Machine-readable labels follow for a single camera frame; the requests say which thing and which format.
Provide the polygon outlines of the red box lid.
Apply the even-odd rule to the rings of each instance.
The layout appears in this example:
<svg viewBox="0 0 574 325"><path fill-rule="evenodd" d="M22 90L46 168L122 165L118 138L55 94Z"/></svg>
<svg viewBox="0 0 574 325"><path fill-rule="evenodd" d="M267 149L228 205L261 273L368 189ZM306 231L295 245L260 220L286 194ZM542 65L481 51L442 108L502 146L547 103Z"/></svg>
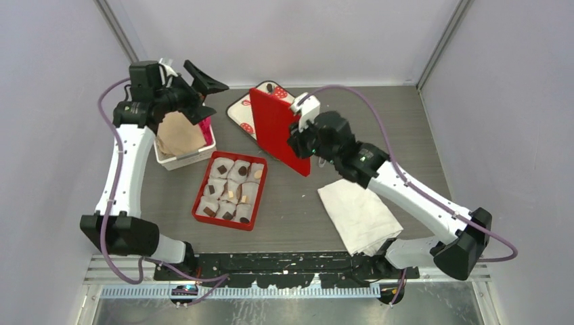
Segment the red box lid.
<svg viewBox="0 0 574 325"><path fill-rule="evenodd" d="M309 176L310 159L298 158L288 144L290 126L299 121L290 110L293 97L281 87L271 93L252 88L249 97L258 145L300 175Z"/></svg>

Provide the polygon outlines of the dark chocolate bottom row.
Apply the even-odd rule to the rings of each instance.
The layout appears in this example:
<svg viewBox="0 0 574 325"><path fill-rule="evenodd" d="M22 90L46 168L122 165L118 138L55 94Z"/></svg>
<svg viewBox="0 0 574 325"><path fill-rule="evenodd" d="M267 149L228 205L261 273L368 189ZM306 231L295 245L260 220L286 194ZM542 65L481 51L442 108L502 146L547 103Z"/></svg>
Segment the dark chocolate bottom row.
<svg viewBox="0 0 574 325"><path fill-rule="evenodd" d="M224 220L231 221L234 218L234 214L230 212L225 212L222 216Z"/></svg>

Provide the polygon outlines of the metal tongs with grey handle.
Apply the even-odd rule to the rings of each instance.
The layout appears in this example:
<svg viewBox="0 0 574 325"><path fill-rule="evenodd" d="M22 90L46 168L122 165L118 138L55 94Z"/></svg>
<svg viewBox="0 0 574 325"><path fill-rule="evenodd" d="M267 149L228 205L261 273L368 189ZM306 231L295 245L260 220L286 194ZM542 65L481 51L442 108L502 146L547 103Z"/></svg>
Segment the metal tongs with grey handle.
<svg viewBox="0 0 574 325"><path fill-rule="evenodd" d="M318 165L318 167L319 167L319 168L323 168L323 167L325 166L325 164L326 164L326 160L323 159L323 158L321 158L321 157L319 157L318 160L317 160L317 165Z"/></svg>

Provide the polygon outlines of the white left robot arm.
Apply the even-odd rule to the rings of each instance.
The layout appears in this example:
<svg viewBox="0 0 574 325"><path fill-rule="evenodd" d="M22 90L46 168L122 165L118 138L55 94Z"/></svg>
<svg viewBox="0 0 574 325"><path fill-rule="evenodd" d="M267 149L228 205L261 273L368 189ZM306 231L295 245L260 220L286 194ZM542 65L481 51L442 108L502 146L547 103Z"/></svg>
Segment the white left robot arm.
<svg viewBox="0 0 574 325"><path fill-rule="evenodd" d="M117 104L111 118L104 117L114 136L106 185L94 213L81 217L80 228L107 257L139 255L171 263L171 271L187 280L198 269L191 246L162 235L155 223L141 217L144 172L163 118L180 112L196 125L216 113L204 105L206 97L229 87L189 60L183 67L192 83L163 62L129 66L128 98Z"/></svg>

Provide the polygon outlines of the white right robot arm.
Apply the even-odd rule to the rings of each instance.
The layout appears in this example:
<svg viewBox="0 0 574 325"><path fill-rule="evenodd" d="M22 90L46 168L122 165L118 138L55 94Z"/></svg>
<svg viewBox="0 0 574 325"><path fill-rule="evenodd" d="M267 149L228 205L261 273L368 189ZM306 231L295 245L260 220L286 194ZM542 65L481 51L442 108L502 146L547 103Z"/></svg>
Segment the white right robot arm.
<svg viewBox="0 0 574 325"><path fill-rule="evenodd" d="M382 277L392 278L409 267L435 265L453 279L468 279L489 243L490 212L461 207L394 167L386 152L356 140L348 120L335 111L319 114L302 129L298 122L292 123L287 142L297 157L325 159L344 179L390 200L433 233L384 245L384 254L375 261Z"/></svg>

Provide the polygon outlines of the red chocolate box tray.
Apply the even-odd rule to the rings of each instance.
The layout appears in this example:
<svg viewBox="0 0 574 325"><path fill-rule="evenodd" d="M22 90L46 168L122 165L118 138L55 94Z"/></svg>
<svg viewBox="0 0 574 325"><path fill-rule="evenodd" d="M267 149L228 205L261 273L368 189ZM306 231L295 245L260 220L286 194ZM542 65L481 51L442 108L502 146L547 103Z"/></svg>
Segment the red chocolate box tray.
<svg viewBox="0 0 574 325"><path fill-rule="evenodd" d="M253 230L266 177L264 158L213 152L192 207L192 216L203 223Z"/></svg>

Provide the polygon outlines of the pink tissue paper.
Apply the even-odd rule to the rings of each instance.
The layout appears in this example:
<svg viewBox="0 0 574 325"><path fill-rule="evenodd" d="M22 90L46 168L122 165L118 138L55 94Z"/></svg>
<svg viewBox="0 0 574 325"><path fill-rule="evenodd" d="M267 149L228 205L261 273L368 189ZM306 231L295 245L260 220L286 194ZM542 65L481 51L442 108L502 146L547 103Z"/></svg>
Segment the pink tissue paper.
<svg viewBox="0 0 574 325"><path fill-rule="evenodd" d="M211 146L213 144L213 135L211 133L211 118L208 117L203 121L199 122L198 126L204 136L206 145Z"/></svg>

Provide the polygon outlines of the strawberry print tray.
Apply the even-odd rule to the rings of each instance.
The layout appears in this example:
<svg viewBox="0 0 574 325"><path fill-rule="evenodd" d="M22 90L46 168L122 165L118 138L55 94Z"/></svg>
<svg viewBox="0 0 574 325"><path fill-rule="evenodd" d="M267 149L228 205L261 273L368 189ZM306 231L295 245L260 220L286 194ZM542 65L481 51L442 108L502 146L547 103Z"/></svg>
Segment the strawberry print tray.
<svg viewBox="0 0 574 325"><path fill-rule="evenodd" d="M255 89L284 102L291 103L294 99L294 96L290 92L274 81L260 82L255 86ZM237 126L243 130L243 132L245 132L254 141L257 140L249 91L230 104L227 107L226 114L233 123L237 124Z"/></svg>

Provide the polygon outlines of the tan paper bag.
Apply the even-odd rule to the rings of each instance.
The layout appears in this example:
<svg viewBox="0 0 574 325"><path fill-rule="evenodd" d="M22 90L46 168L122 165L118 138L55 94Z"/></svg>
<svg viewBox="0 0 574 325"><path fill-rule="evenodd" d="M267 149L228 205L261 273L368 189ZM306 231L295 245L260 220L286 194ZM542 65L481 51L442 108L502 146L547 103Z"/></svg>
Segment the tan paper bag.
<svg viewBox="0 0 574 325"><path fill-rule="evenodd" d="M206 145L199 126L191 124L180 112L170 112L164 117L156 141L167 156L183 156Z"/></svg>

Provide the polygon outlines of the white plastic basket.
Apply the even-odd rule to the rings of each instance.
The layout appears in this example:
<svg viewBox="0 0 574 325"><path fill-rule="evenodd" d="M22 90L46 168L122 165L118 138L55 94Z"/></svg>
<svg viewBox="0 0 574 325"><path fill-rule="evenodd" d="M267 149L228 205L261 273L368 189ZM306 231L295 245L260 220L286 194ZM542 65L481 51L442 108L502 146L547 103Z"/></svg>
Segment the white plastic basket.
<svg viewBox="0 0 574 325"><path fill-rule="evenodd" d="M193 125L181 112L164 117L154 140L156 161L168 171L206 160L216 149L210 118Z"/></svg>

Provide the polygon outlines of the white folded cloth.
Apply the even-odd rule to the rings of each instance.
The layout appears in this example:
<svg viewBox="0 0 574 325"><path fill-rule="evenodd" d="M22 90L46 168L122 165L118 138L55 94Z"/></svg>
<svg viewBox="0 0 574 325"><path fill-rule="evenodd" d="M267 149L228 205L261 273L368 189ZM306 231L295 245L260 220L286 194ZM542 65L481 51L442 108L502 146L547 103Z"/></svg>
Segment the white folded cloth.
<svg viewBox="0 0 574 325"><path fill-rule="evenodd" d="M340 179L317 190L350 255L374 256L403 227L373 191Z"/></svg>

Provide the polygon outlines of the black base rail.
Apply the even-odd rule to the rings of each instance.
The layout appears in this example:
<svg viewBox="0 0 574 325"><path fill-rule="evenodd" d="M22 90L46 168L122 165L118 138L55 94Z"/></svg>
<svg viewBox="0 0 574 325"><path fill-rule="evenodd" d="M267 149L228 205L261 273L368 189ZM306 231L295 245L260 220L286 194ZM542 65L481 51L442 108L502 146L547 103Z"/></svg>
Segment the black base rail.
<svg viewBox="0 0 574 325"><path fill-rule="evenodd" d="M376 280L398 280L401 271L381 255L345 251L297 253L202 253L175 267L197 278L227 274L227 288L307 288L318 277L322 288L363 288Z"/></svg>

